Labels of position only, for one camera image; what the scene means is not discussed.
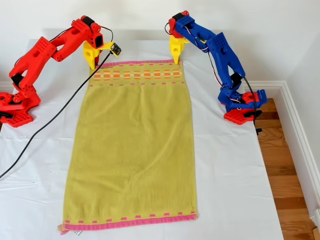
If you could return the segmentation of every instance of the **black cable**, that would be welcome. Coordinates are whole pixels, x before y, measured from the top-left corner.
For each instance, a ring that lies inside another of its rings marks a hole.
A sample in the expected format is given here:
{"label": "black cable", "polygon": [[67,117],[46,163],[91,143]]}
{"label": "black cable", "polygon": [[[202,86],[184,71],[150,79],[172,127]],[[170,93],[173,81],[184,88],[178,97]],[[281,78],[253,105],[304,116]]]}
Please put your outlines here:
{"label": "black cable", "polygon": [[[69,30],[69,29],[71,29],[71,28],[72,28],[72,27],[69,27],[68,29],[63,30],[63,31],[60,32],[57,36],[55,36],[54,38],[52,38],[49,42],[51,42],[52,40],[56,39],[56,38],[59,37],[61,34],[63,34],[65,31],[67,31],[67,30]],[[19,57],[19,59],[14,63],[14,66],[17,64],[17,62],[18,62],[21,58],[22,58],[22,56]]]}
{"label": "black cable", "polygon": [[103,29],[107,29],[107,30],[109,30],[110,32],[111,32],[111,34],[112,34],[112,37],[111,37],[111,41],[110,42],[112,42],[112,40],[114,39],[114,33],[112,32],[112,30],[111,29],[109,29],[109,28],[107,28],[107,27],[105,27],[105,26],[101,26]]}
{"label": "black cable", "polygon": [[256,126],[256,111],[257,111],[257,103],[256,103],[256,98],[255,98],[255,94],[254,91],[252,91],[252,88],[248,82],[248,80],[246,79],[246,77],[243,77],[243,79],[245,80],[246,84],[248,85],[250,92],[252,94],[252,98],[253,98],[253,104],[254,104],[254,115],[253,115],[253,125]]}
{"label": "black cable", "polygon": [[52,38],[49,42],[55,40],[57,37],[59,37],[61,34],[63,34],[64,32],[68,31],[69,29],[72,29],[73,27],[69,27],[68,29],[66,30],[63,30],[62,32],[60,32],[57,36],[55,36],[54,38]]}
{"label": "black cable", "polygon": [[32,139],[41,131],[43,130],[46,126],[48,126],[53,120],[56,119],[56,117],[58,117],[58,115],[66,108],[66,106],[71,102],[71,100],[75,97],[75,95],[79,92],[79,90],[89,81],[89,79],[101,68],[101,66],[105,63],[105,61],[107,60],[107,58],[110,56],[112,52],[110,51],[108,53],[108,55],[104,58],[104,60],[101,62],[101,64],[96,68],[96,70],[93,71],[93,73],[81,84],[81,86],[74,92],[74,94],[72,95],[72,97],[66,102],[66,104],[61,108],[61,110],[50,120],[48,121],[43,127],[41,127],[38,131],[36,131],[30,138],[30,140],[28,141],[28,143],[26,144],[26,146],[24,147],[24,149],[22,150],[22,152],[20,153],[20,155],[18,156],[18,158],[16,159],[16,161],[11,165],[11,167],[9,167],[4,173],[2,173],[0,175],[0,179],[7,173],[9,172],[16,164],[17,162],[20,160],[21,156],[24,154],[24,152],[26,151],[27,147],[29,146],[29,144],[31,143]]}
{"label": "black cable", "polygon": [[167,28],[166,28],[166,27],[167,27],[168,24],[169,24],[169,23],[167,22],[166,25],[164,26],[164,30],[165,30],[166,34],[172,35],[173,33],[170,34],[170,33],[167,32]]}

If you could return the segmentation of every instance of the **floorboard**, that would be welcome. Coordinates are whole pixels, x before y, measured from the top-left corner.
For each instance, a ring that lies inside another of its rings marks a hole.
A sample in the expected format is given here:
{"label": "floorboard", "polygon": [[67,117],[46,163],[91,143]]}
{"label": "floorboard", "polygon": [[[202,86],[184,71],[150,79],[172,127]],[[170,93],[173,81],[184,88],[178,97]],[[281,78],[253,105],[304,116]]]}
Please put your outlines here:
{"label": "floorboard", "polygon": [[274,100],[268,99],[261,110],[263,112],[257,117],[255,126],[262,128],[258,140],[283,238],[284,240],[315,240],[313,233],[315,225],[309,218]]}

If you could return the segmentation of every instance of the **table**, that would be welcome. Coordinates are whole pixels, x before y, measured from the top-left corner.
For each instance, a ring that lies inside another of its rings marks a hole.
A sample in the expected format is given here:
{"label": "table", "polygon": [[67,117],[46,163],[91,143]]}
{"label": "table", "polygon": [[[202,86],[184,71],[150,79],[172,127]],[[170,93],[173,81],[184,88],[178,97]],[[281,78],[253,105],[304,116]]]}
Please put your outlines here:
{"label": "table", "polygon": [[[115,41],[122,53],[118,58],[111,55],[108,62],[171,58],[167,41]],[[34,43],[35,40],[30,41],[29,46]],[[197,220],[60,236],[56,227],[62,221],[65,183],[84,87],[0,180],[0,239],[282,240],[253,123],[239,126],[223,119],[225,108],[217,100],[219,86],[207,54],[187,44],[181,59],[192,103]],[[41,98],[40,105],[30,111],[34,121],[18,128],[2,126],[1,173],[88,74],[81,47],[63,62],[48,61],[34,84]]]}

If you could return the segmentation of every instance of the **pink towel border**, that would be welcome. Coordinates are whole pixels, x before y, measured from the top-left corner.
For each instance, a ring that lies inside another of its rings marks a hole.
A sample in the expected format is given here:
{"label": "pink towel border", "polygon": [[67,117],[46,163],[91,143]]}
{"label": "pink towel border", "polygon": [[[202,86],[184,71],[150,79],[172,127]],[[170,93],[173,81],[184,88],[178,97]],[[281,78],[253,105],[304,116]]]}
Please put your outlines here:
{"label": "pink towel border", "polygon": [[173,63],[173,59],[167,59],[167,60],[144,60],[144,61],[117,61],[117,62],[107,62],[102,64],[103,67],[108,66],[116,66],[120,64],[159,64],[159,63]]}
{"label": "pink towel border", "polygon": [[159,218],[140,218],[128,221],[118,221],[118,222],[106,222],[102,224],[69,224],[65,223],[64,228],[66,230],[76,231],[76,230],[101,230],[101,229],[113,229],[122,228],[135,225],[144,224],[158,224],[158,223],[170,223],[177,221],[195,220],[197,219],[196,214],[190,215],[179,215],[179,216],[164,216]]}

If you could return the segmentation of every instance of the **towel tag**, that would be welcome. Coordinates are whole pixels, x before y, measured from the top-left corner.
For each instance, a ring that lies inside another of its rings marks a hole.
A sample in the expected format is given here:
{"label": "towel tag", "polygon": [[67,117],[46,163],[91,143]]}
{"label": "towel tag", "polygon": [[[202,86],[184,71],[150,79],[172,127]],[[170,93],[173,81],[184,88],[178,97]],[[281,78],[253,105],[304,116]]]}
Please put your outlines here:
{"label": "towel tag", "polygon": [[80,233],[82,233],[82,231],[73,231],[75,234],[77,234],[78,236],[80,235]]}

